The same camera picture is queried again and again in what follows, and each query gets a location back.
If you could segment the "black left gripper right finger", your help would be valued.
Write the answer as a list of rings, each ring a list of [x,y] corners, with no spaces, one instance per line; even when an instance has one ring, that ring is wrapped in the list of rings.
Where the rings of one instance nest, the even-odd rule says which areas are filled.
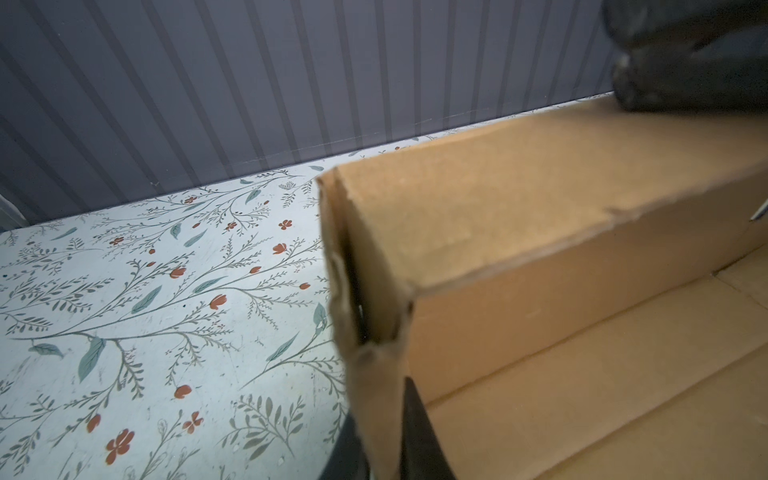
[[[412,378],[405,378],[400,475],[404,480],[455,480]]]

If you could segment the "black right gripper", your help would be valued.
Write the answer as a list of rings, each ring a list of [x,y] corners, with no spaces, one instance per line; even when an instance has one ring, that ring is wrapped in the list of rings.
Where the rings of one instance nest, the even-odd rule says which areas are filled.
[[[601,20],[620,50],[612,88],[633,112],[757,110],[767,106],[767,56],[714,56],[710,44],[764,26],[764,1],[604,1]]]

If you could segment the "aluminium enclosure frame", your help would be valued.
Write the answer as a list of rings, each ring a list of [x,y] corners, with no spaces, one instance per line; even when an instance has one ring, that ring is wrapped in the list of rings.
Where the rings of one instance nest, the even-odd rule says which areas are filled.
[[[5,197],[0,196],[0,231],[7,232],[28,226],[29,221],[18,208]]]

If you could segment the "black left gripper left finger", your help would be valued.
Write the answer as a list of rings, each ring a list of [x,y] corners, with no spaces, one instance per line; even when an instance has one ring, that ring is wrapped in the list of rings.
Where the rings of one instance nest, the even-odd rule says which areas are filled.
[[[368,480],[369,465],[351,414],[343,422],[337,442],[319,480]]]

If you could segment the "brown cardboard box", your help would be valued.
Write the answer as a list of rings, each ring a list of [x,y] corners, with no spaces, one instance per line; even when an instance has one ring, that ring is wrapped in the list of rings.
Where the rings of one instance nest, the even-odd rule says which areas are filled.
[[[369,479],[767,475],[767,117],[585,100],[318,180]]]

